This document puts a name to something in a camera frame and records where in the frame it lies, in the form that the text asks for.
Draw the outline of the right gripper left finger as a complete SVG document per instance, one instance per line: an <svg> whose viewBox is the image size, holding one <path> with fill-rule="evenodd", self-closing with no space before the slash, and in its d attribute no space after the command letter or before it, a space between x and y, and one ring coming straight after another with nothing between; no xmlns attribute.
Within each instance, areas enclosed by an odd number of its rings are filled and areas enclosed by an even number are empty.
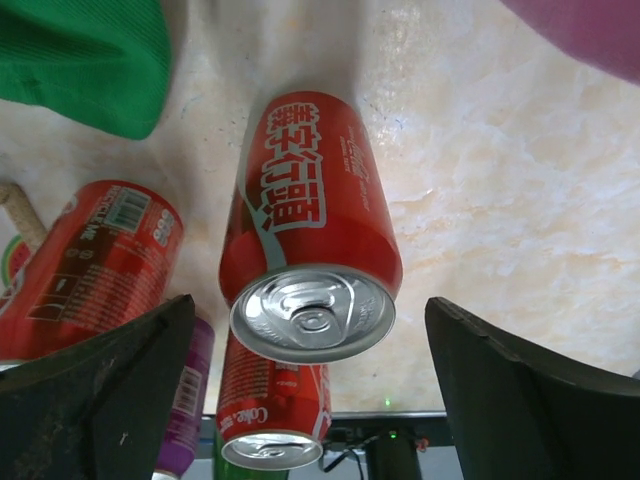
<svg viewBox="0 0 640 480"><path fill-rule="evenodd" d="M4 479L149 479L195 327L177 296L1 373Z"/></svg>

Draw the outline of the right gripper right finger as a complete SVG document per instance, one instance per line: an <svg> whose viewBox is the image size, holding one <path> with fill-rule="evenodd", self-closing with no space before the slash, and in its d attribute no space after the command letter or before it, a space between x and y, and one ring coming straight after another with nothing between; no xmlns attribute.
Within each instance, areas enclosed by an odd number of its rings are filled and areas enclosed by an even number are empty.
<svg viewBox="0 0 640 480"><path fill-rule="evenodd" d="M636 479L639 382L434 297L425 326L466 479Z"/></svg>

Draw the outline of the watermelon print canvas bag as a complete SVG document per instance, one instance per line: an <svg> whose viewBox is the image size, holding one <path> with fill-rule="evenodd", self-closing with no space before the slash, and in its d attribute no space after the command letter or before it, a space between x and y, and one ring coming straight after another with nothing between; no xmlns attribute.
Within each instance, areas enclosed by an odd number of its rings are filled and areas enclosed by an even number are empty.
<svg viewBox="0 0 640 480"><path fill-rule="evenodd" d="M46 238L27 195L16 184L2 182L1 191L1 288L9 287Z"/></svg>

